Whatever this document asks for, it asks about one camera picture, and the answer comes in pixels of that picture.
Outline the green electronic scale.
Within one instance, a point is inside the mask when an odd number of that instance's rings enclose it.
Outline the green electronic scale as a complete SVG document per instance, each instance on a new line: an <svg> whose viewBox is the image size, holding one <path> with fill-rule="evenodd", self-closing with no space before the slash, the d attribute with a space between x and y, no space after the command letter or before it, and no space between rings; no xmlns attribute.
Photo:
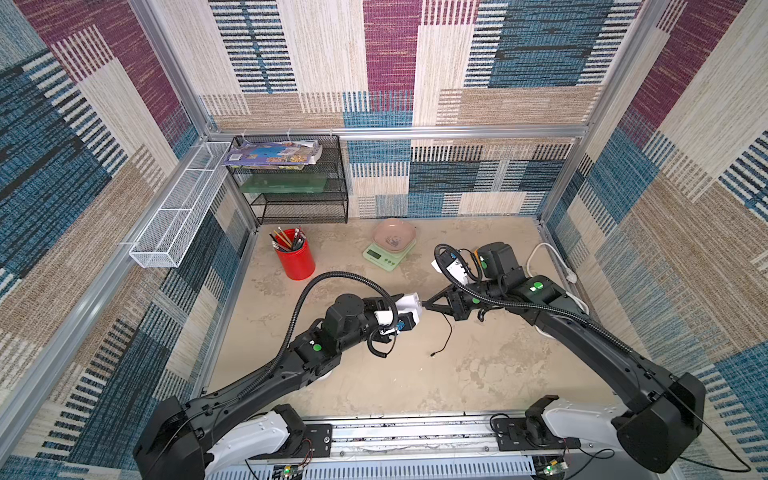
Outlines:
<svg viewBox="0 0 768 480"><path fill-rule="evenodd" d="M416 243L417 240L414 239L402 251L393 253L373 242L363 251L362 257L379 268L392 272L407 257Z"/></svg>

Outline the pink panda bowl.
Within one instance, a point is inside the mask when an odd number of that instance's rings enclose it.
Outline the pink panda bowl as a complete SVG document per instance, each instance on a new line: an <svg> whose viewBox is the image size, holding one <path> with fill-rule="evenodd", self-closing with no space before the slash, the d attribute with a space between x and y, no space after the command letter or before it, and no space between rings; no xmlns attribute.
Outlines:
<svg viewBox="0 0 768 480"><path fill-rule="evenodd" d="M391 253L405 250L415 238L415 226L399 218L382 220L373 231L374 243Z"/></svg>

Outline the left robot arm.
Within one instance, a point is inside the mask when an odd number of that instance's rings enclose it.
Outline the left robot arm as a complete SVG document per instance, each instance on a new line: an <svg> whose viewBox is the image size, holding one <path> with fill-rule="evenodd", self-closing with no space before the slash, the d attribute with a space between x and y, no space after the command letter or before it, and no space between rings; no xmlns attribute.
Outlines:
<svg viewBox="0 0 768 480"><path fill-rule="evenodd" d="M311 290L329 279L352 280L377 293L364 300L343 294L306 331L294 334L302 306ZM344 351L374 337L397 331L396 300L383 287L361 275L330 271L313 278L301 292L276 356L233 383L207 395L181 402L171 396L155 408L133 457L143 479L202 479L214 461L212 449L227 433L264 406L299 390L339 365Z"/></svg>

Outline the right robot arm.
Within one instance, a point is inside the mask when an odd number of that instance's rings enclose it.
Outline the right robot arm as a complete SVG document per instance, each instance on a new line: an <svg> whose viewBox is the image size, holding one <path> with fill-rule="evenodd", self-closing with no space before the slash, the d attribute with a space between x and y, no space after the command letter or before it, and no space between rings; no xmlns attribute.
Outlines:
<svg viewBox="0 0 768 480"><path fill-rule="evenodd" d="M690 373L676 375L643 357L584 313L566 290L550 278L530 277L503 242L481 247L477 274L468 282L449 269L467 266L447 244L434 248L438 270L449 286L430 298L428 309L467 319L503 309L522 317L567 347L616 394L626 410L610 420L620 447L639 465L666 472L703 429L706 390Z"/></svg>

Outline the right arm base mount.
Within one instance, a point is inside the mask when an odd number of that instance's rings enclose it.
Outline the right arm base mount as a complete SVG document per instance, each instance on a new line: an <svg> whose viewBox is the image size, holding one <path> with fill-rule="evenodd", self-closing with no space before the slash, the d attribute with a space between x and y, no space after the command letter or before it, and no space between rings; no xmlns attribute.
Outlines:
<svg viewBox="0 0 768 480"><path fill-rule="evenodd" d="M493 414L489 426L502 452L524 450L563 450L581 446L578 438L556 436L544 422L544 409L558 400L557 395L545 395L530 406L523 417L506 413Z"/></svg>

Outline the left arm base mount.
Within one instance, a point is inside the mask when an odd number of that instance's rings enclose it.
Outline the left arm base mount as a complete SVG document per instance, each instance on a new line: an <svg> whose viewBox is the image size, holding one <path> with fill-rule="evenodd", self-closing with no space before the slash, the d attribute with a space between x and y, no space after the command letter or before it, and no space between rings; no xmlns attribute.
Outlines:
<svg viewBox="0 0 768 480"><path fill-rule="evenodd" d="M274 453L263 455L263 458L303 459L304 457L328 458L330 456L333 440L332 424L306 423L288 404L277 405L273 411L286 423L288 437Z"/></svg>

